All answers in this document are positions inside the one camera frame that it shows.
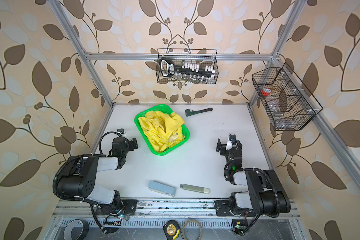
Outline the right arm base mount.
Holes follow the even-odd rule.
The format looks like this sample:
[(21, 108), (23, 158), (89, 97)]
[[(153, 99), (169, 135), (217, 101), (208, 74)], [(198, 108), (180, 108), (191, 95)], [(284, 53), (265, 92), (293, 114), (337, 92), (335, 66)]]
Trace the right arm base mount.
[(251, 209), (237, 209), (231, 207), (229, 200), (214, 201), (214, 208), (218, 217), (255, 217), (256, 213)]

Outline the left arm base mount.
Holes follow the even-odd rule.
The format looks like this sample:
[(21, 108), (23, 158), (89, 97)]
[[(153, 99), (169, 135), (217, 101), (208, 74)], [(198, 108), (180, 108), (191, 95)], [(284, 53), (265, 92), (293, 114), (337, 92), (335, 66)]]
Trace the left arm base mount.
[(137, 203), (138, 200), (135, 199), (121, 199), (110, 205), (98, 205), (98, 209), (101, 211), (101, 215), (104, 216), (131, 215), (136, 212)]

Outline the yellow trousers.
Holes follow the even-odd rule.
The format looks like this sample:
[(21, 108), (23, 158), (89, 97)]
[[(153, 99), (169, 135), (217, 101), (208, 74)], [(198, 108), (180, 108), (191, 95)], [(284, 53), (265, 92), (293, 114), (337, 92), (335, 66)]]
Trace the yellow trousers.
[(186, 138), (182, 130), (185, 121), (176, 113), (149, 111), (138, 120), (155, 152), (162, 153)]

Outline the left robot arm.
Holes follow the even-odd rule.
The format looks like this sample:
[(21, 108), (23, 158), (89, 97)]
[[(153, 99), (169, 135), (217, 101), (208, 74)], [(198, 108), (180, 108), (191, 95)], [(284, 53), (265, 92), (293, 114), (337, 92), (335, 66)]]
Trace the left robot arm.
[[(117, 137), (113, 139), (111, 149), (105, 155), (102, 150), (102, 141), (108, 135)], [(99, 154), (69, 157), (53, 179), (53, 193), (65, 201), (86, 202), (122, 209), (124, 204), (120, 193), (97, 184), (97, 173), (120, 170), (126, 163), (128, 153), (138, 149), (137, 139), (127, 139), (123, 129), (107, 132), (100, 138), (98, 149)]]

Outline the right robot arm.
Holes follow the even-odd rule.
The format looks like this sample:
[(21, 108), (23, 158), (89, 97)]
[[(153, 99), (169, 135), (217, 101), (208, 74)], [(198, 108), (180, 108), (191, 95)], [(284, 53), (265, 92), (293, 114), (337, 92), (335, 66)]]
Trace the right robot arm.
[(233, 192), (227, 200), (216, 200), (214, 207), (219, 217), (246, 214), (277, 218), (291, 211), (291, 202), (274, 170), (244, 168), (243, 145), (235, 135), (226, 144), (217, 142), (216, 151), (226, 158), (225, 180), (232, 185), (247, 187), (245, 192)]

